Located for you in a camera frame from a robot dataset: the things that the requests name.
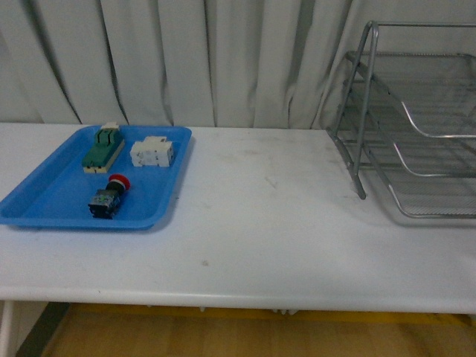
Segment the curtain fold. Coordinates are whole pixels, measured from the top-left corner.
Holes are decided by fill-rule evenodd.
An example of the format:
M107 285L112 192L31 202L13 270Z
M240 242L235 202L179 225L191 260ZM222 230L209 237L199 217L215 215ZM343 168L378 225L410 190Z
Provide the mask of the curtain fold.
M101 0L118 97L131 125L171 125L158 4Z
M214 126L203 1L158 0L174 125Z
M320 129L371 19L476 22L475 0L0 1L0 121ZM466 51L476 30L382 29Z
M48 61L40 34L33 26L32 15L28 15L27 9L20 1L0 1L0 32L10 55L3 58L11 58L18 79L28 96L28 102L42 121L78 123L78 118Z
M100 4L96 0L41 0L36 6L66 94L81 122L125 124Z

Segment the wooden floor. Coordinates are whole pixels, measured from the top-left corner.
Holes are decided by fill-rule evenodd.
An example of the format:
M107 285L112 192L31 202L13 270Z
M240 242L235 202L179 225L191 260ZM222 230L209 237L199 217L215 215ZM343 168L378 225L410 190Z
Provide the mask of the wooden floor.
M43 356L476 356L462 315L73 305Z

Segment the table surface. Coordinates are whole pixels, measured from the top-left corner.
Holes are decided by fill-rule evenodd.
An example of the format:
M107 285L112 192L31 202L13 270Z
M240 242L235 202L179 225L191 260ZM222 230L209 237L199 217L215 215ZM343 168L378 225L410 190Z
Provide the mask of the table surface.
M0 199L81 126L0 124ZM192 128L148 231L0 226L0 299L476 313L476 222L353 190L324 131Z

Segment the tray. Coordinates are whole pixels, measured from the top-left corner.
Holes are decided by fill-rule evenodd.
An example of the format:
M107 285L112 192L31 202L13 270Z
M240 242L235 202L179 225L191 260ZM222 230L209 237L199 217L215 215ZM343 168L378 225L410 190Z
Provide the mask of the tray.
M147 229L166 212L191 131L170 126L121 126L125 147L108 173L84 173L83 156L91 148L100 126L75 132L0 202L0 224L21 227ZM170 167L134 167L129 151L146 136L167 136L175 158ZM93 218L88 203L108 177L121 173L131 188L121 197L113 219Z
M368 72L362 54L358 72ZM353 61L355 52L347 59ZM377 53L375 89L421 135L476 138L476 58L468 54Z

